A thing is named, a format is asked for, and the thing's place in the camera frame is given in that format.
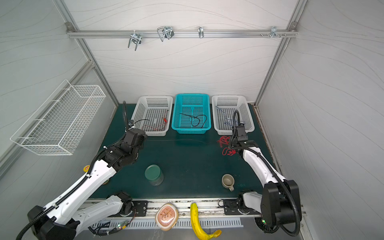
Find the mug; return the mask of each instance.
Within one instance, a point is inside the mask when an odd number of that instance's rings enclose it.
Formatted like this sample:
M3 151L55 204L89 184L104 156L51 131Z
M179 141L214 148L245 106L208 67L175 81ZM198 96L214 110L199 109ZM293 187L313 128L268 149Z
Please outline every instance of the mug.
M235 184L235 179L230 174L224 174L221 178L221 184L232 192L234 190L233 185Z

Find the banana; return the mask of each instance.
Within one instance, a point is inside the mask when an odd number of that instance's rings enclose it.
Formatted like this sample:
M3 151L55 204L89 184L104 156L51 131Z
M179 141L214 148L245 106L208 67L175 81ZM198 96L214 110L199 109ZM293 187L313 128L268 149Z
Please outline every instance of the banana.
M216 230L212 234L206 234L204 232L204 230L200 226L199 212L197 210L196 203L191 204L191 224L193 231L195 232L197 238L200 240L209 240L211 238L218 237L221 234L221 230Z

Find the red wire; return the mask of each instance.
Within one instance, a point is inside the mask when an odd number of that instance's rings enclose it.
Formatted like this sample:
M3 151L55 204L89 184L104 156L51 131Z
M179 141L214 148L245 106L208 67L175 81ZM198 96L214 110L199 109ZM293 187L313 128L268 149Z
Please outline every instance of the red wire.
M167 125L167 119L165 118L165 116L163 117L163 120L164 120L165 123L163 123L163 124L161 124L160 126L158 126L158 128L161 128L163 125ZM154 128L154 127L152 127L152 126L148 126L148 125L143 125L143 126L141 127L141 130L143 129L143 127L150 127L150 128L152 128L153 130L155 130L155 131L161 131L161 130L159 130L159 129L157 129L157 128Z
M217 142L220 143L220 147L223 147L223 144L226 144L226 145L229 145L229 139L231 137L227 137L227 136L222 136ZM230 149L230 148L224 148L223 149L223 152L222 154L225 156L225 155L229 155L229 156L232 156L234 154L236 154L236 150L234 149Z
M228 145L229 144L229 139L231 137L227 136L222 136L217 142L220 143L220 147L223 147L223 144Z
M234 155L234 154L236 154L236 150L234 150L234 149L230 149L230 148L224 148L223 149L223 153L222 153L223 155L229 155L229 156L232 156L232 155Z

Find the white wall panel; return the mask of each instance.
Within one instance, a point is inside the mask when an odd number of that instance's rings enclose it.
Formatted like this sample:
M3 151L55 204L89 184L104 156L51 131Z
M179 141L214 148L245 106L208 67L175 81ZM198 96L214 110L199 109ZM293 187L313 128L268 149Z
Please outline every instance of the white wall panel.
M2 155L10 136L87 59L52 1L2 1L0 22Z
M383 12L309 1L259 106L314 239L384 239Z
M81 30L285 29L297 0L65 0Z
M94 70L78 85L99 85L106 92ZM83 167L99 150L113 111L114 104L107 96L71 156L38 156L23 150L0 181L2 239L15 239L28 223L26 215L31 208L44 206L84 174ZM36 237L29 230L23 239L35 240Z
M285 29L297 0L65 0L81 30ZM276 52L271 39L88 39L118 100L143 95L240 94L254 101Z
M143 95L240 94L254 101L279 40L263 38L127 39L87 43L120 102Z

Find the white wire basket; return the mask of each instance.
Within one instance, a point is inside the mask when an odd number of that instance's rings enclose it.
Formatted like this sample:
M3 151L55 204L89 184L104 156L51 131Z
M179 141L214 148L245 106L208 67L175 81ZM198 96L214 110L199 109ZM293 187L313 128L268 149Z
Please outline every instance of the white wire basket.
M240 113L240 123L244 123L245 132L255 130L252 115L244 96L214 95L212 96L212 112L217 134L232 135L233 113L235 110Z
M37 155L72 155L104 98L98 85L65 80L10 139Z
M172 103L171 96L140 97L131 118L135 127L144 130L148 136L165 136L169 129Z

